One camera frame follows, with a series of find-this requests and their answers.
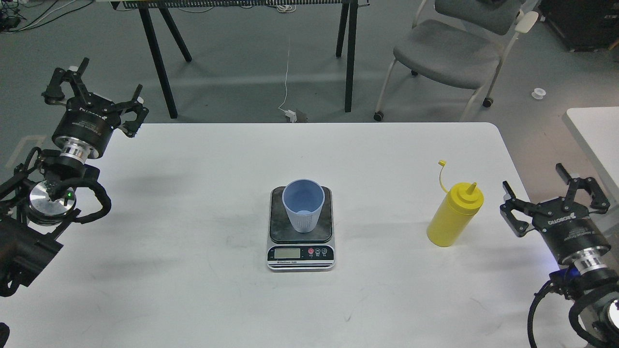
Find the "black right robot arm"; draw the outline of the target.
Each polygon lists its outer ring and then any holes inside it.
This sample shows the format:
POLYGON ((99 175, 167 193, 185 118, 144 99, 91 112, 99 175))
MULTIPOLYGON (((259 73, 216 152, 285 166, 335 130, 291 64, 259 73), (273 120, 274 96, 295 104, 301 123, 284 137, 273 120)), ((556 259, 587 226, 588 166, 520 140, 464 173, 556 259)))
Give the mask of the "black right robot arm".
POLYGON ((616 348, 618 273, 602 260, 611 246, 590 218, 606 214, 609 200, 594 178, 573 176, 561 163, 556 170, 567 192, 541 203, 518 199, 508 182, 502 183, 505 197, 500 211, 506 223, 518 237, 538 231, 560 267, 533 296, 527 321, 529 346, 537 345, 533 321, 539 303, 556 293, 573 302, 568 321, 579 337, 595 348, 616 348))

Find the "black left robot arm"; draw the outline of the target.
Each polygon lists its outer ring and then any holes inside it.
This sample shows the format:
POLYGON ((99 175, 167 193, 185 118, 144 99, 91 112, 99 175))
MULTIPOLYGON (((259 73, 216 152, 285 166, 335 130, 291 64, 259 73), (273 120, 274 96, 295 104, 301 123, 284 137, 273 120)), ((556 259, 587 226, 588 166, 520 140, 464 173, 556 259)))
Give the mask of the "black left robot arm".
POLYGON ((148 115, 142 85, 125 102, 90 92, 82 81, 89 61, 56 68, 42 93, 47 105, 65 107, 52 135, 56 149, 33 147, 1 185, 2 297, 40 275, 62 249, 58 238, 71 223, 91 223, 111 211, 100 170, 87 160, 104 154, 115 130, 135 137, 148 115))

